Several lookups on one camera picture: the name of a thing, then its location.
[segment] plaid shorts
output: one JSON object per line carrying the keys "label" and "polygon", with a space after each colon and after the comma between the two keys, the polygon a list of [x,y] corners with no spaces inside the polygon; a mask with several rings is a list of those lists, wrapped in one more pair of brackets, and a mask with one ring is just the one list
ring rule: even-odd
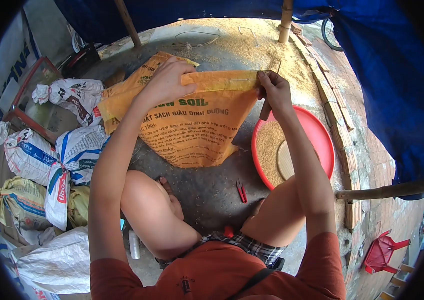
{"label": "plaid shorts", "polygon": [[214,231],[208,236],[202,237],[200,241],[198,241],[195,245],[193,245],[190,249],[187,249],[182,254],[175,256],[171,259],[158,259],[155,258],[155,260],[160,264],[161,269],[165,269],[168,265],[170,265],[173,261],[175,261],[177,258],[183,258],[192,250],[196,249],[197,247],[209,242],[209,241],[221,241],[224,243],[229,243],[234,246],[239,247],[240,249],[244,250],[245,253],[257,256],[261,261],[264,262],[265,266],[269,267],[272,265],[277,258],[279,258],[279,255],[284,251],[286,247],[272,247],[267,244],[261,243],[245,234],[239,231],[238,234],[234,235],[233,237],[226,237],[219,231]]}

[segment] spool of thread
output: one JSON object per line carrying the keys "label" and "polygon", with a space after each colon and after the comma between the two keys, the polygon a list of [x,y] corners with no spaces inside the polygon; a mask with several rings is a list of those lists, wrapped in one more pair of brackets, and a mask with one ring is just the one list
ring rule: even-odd
{"label": "spool of thread", "polygon": [[128,244],[130,246],[130,255],[132,259],[140,259],[141,250],[139,248],[139,237],[133,230],[128,231]]}

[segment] hand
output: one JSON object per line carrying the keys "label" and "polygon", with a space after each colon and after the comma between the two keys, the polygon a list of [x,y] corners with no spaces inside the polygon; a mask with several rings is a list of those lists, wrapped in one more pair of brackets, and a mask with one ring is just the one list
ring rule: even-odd
{"label": "hand", "polygon": [[294,110],[287,80],[274,71],[258,71],[257,77],[263,87],[258,93],[258,98],[267,99],[274,116]]}
{"label": "hand", "polygon": [[195,71],[194,66],[185,60],[179,60],[175,56],[170,57],[155,71],[150,81],[137,95],[143,99],[141,104],[151,109],[193,93],[197,85],[195,83],[182,85],[180,79],[183,74]]}

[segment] bamboo pole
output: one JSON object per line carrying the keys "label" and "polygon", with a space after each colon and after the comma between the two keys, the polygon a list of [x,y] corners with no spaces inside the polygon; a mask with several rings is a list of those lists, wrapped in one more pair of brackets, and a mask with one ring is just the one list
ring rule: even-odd
{"label": "bamboo pole", "polygon": [[292,5],[294,0],[283,0],[282,17],[280,19],[279,43],[286,43],[289,40],[290,23],[292,22]]}
{"label": "bamboo pole", "polygon": [[124,0],[113,0],[119,10],[122,21],[124,21],[125,28],[127,29],[128,34],[130,35],[132,42],[134,42],[134,47],[140,47],[142,45],[141,39],[135,30],[134,23],[132,22],[131,15],[125,6]]}
{"label": "bamboo pole", "polygon": [[335,192],[337,199],[353,199],[353,200],[367,200],[367,199],[382,199],[389,197],[400,197],[407,195],[415,195],[424,193],[424,179],[399,183],[395,185],[383,186],[377,189],[360,189],[360,190],[347,190],[342,189]]}

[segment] shoulder strap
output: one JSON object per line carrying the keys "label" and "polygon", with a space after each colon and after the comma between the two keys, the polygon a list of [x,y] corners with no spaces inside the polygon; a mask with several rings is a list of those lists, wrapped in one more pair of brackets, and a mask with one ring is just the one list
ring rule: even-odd
{"label": "shoulder strap", "polygon": [[275,270],[272,269],[268,269],[268,268],[263,268],[262,270],[258,271],[257,273],[255,273],[248,281],[247,283],[245,283],[245,285],[235,294],[233,294],[232,296],[228,297],[227,300],[233,300],[236,296],[238,296],[240,293],[250,289],[251,287],[253,287],[254,285],[258,284],[259,282],[261,282],[263,279],[265,279],[267,276],[269,276],[270,274],[272,274],[272,272],[274,272]]}

